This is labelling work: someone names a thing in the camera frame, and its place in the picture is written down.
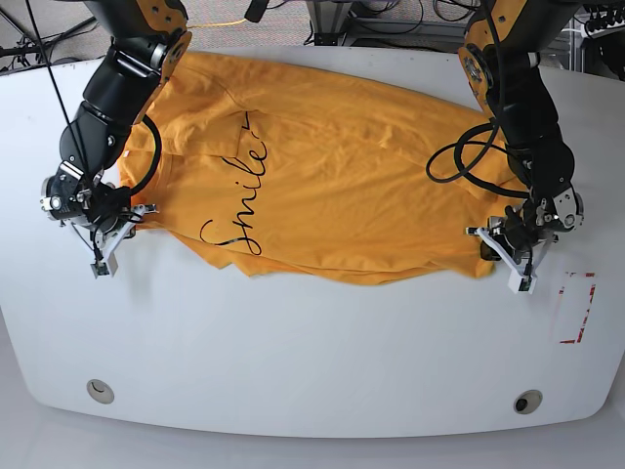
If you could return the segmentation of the black robot arm image-left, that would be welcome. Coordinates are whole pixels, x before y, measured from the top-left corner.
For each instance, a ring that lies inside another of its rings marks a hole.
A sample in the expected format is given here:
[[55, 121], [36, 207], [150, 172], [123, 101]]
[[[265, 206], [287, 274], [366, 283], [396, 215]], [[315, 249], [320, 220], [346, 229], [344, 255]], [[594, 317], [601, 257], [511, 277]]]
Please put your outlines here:
[[[160, 162], [162, 140], [147, 110], [188, 48], [188, 13], [180, 1], [88, 1], [87, 9], [111, 43], [88, 82], [83, 100], [60, 138], [61, 163], [42, 186], [48, 216], [90, 234], [95, 276], [117, 269], [114, 251], [133, 236], [155, 205], [132, 205]], [[143, 123], [154, 142], [146, 174], [132, 187], [102, 180], [122, 155], [134, 126]]]

